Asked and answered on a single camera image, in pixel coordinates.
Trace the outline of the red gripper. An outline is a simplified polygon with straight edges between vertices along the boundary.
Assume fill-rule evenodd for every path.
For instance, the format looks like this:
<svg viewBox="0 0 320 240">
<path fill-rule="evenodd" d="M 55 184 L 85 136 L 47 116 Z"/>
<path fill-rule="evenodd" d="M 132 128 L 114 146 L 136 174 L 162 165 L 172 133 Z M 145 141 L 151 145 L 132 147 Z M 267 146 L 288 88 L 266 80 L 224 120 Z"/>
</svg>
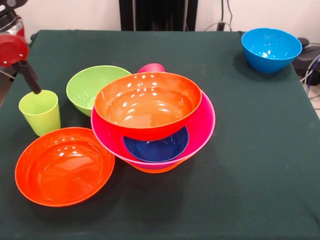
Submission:
<svg viewBox="0 0 320 240">
<path fill-rule="evenodd" d="M 22 18 L 18 15 L 6 15 L 0 18 L 0 65 L 10 67 L 23 75 L 26 83 L 35 94 L 42 89 L 38 77 L 31 65 L 26 61 L 29 47 L 25 38 Z"/>
</svg>

